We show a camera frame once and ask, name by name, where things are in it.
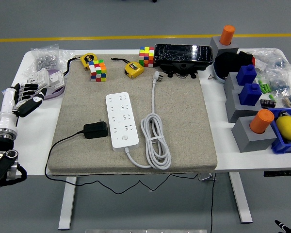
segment gray floor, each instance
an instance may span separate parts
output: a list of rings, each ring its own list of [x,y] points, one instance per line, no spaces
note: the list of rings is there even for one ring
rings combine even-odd
[[[220,34],[226,24],[236,34],[291,33],[291,0],[0,0],[0,38],[101,35]],[[245,37],[241,48],[278,48],[291,63],[291,37]],[[12,83],[31,48],[58,43],[62,49],[137,49],[155,43],[208,45],[210,38],[42,41],[0,43],[1,91]],[[83,177],[122,191],[138,179],[156,187],[158,176]],[[291,227],[291,177],[264,178],[241,172],[253,223],[241,224],[228,174],[217,175],[213,232],[278,232],[274,220]],[[207,229],[210,232],[211,182],[171,177],[155,192],[138,185],[115,195],[99,184],[77,188],[70,232],[86,229]],[[0,232],[57,232],[62,183],[44,177],[0,191]]]

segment black power adapter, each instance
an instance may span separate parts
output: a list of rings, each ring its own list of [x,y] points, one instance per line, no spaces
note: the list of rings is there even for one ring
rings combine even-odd
[[[108,126],[104,121],[100,121],[97,123],[86,124],[83,127],[83,133],[85,138],[99,138],[108,136]]]

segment orange cylinder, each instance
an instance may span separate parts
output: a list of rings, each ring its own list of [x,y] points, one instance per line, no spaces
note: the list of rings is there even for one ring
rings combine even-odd
[[[261,109],[251,121],[249,127],[255,133],[264,133],[267,126],[274,120],[274,114],[268,109]]]
[[[232,25],[225,25],[221,34],[220,43],[222,45],[230,45],[235,32],[235,27]]]

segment black power cord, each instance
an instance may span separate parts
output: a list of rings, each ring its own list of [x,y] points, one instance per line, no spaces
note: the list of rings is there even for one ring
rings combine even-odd
[[[49,180],[52,180],[52,181],[60,181],[60,182],[68,183],[68,184],[74,185],[74,186],[76,186],[76,187],[84,186],[84,185],[86,185],[86,184],[99,183],[99,184],[101,184],[103,187],[105,187],[105,188],[111,190],[113,193],[115,193],[115,194],[117,194],[117,195],[120,195],[120,194],[123,194],[123,193],[127,192],[127,191],[130,190],[131,188],[135,187],[135,186],[136,186],[137,184],[139,184],[139,183],[142,184],[143,186],[147,187],[149,190],[151,190],[151,191],[155,191],[155,190],[157,190],[160,186],[162,186],[162,185],[163,185],[163,184],[168,180],[168,178],[171,177],[171,176],[178,177],[178,178],[184,178],[184,179],[195,179],[195,178],[198,176],[198,173],[197,173],[195,176],[193,176],[193,177],[183,177],[183,176],[178,176],[178,175],[174,175],[174,174],[169,174],[169,175],[166,177],[166,179],[165,179],[163,182],[161,182],[161,183],[160,183],[156,188],[154,188],[154,189],[150,188],[149,186],[147,186],[146,184],[144,184],[141,180],[139,180],[136,184],[132,185],[131,187],[129,187],[129,188],[127,188],[127,189],[125,189],[124,191],[119,192],[119,193],[115,192],[113,189],[111,189],[110,187],[104,185],[102,182],[100,182],[100,181],[98,181],[98,180],[93,181],[93,182],[88,182],[88,183],[82,183],[82,184],[74,184],[74,183],[71,183],[71,182],[68,182],[68,181],[65,181],[65,180],[54,179],[54,178],[49,177],[48,174],[47,174],[47,166],[48,166],[48,161],[49,161],[50,154],[51,154],[53,148],[54,148],[57,144],[59,144],[59,143],[65,141],[65,140],[67,140],[67,139],[70,139],[70,138],[72,138],[72,137],[74,137],[74,136],[76,136],[76,135],[78,135],[78,134],[81,134],[81,133],[84,133],[84,130],[82,130],[82,131],[78,131],[77,133],[75,133],[75,134],[73,134],[73,135],[71,135],[71,136],[69,136],[69,137],[66,137],[66,138],[64,138],[64,139],[59,140],[58,142],[56,142],[56,143],[55,143],[55,144],[50,148],[49,153],[48,153],[48,159],[47,159],[47,162],[46,162],[46,165],[45,165],[45,168],[44,168],[44,175],[45,175]],[[217,176],[217,173],[214,174],[213,184],[212,184],[211,211],[210,211],[210,214],[211,214],[211,227],[210,227],[210,233],[212,233],[212,223],[213,223],[213,217],[212,217],[212,209],[213,209],[213,191],[214,191],[214,183],[215,183],[215,180],[216,180],[216,176]]]
[[[217,173],[214,174],[214,178],[213,178],[213,184],[212,184],[212,195],[211,195],[211,226],[210,226],[210,233],[212,233],[212,221],[213,221],[213,217],[212,217],[212,209],[213,209],[213,191],[214,191],[214,183],[215,183],[215,178],[217,176]]]
[[[48,176],[48,174],[47,174],[47,166],[48,166],[48,161],[49,161],[49,158],[50,158],[50,155],[51,155],[51,152],[52,152],[53,148],[54,148],[57,144],[59,144],[59,143],[65,141],[65,140],[67,140],[67,139],[70,139],[70,138],[72,138],[72,137],[74,137],[74,136],[76,136],[76,135],[78,135],[78,134],[81,134],[81,133],[83,133],[83,131],[79,131],[79,132],[77,132],[77,133],[75,133],[75,134],[73,134],[73,135],[71,135],[71,136],[69,136],[69,137],[66,137],[66,138],[64,138],[64,139],[61,139],[61,140],[59,140],[58,142],[56,142],[56,143],[55,143],[55,144],[50,148],[49,153],[48,153],[47,163],[46,163],[45,168],[44,168],[44,175],[45,175],[49,180],[52,180],[52,181],[60,181],[60,182],[68,183],[68,184],[71,184],[71,185],[74,185],[74,186],[77,186],[77,187],[84,186],[84,185],[86,185],[86,184],[99,183],[99,184],[101,184],[103,187],[105,187],[105,188],[111,190],[113,193],[119,195],[119,194],[123,194],[123,193],[125,193],[126,191],[130,190],[131,188],[135,187],[135,186],[136,186],[137,184],[139,184],[139,183],[141,183],[143,186],[147,187],[149,190],[151,190],[151,191],[155,191],[155,190],[157,190],[157,189],[158,189],[158,188],[159,188],[163,183],[165,183],[165,182],[168,180],[168,178],[171,177],[171,176],[178,177],[178,178],[184,178],[184,179],[195,179],[195,178],[197,177],[197,175],[198,175],[198,173],[197,173],[194,177],[183,177],[183,176],[178,176],[178,175],[174,175],[174,174],[169,174],[169,175],[166,177],[166,179],[165,179],[165,180],[164,180],[160,185],[158,185],[158,186],[157,186],[156,188],[154,188],[154,189],[150,188],[149,186],[147,186],[146,184],[144,184],[141,180],[139,180],[136,184],[132,185],[131,187],[129,187],[129,188],[127,188],[127,189],[125,189],[124,191],[119,192],[119,193],[115,192],[113,189],[111,189],[110,187],[104,185],[103,183],[101,183],[101,182],[98,181],[98,180],[93,181],[93,182],[89,182],[89,183],[74,184],[74,183],[71,183],[71,182],[68,182],[68,181],[65,181],[65,180],[54,179],[54,178],[51,178],[50,176]]]
[[[73,60],[76,60],[76,59],[79,59],[79,58],[81,58],[81,57],[74,57],[74,58],[71,58],[71,59],[68,60],[68,62],[67,62],[67,71],[64,72],[64,76],[65,76],[65,75],[69,72],[69,70],[70,70],[70,63],[71,63]]]

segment power plug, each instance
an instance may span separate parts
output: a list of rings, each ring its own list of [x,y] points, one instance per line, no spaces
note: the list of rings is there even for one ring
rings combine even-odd
[[[83,133],[86,139],[108,136],[108,126],[104,121],[86,124],[83,126]]]
[[[139,147],[134,115],[127,92],[106,96],[112,148],[115,152]]]

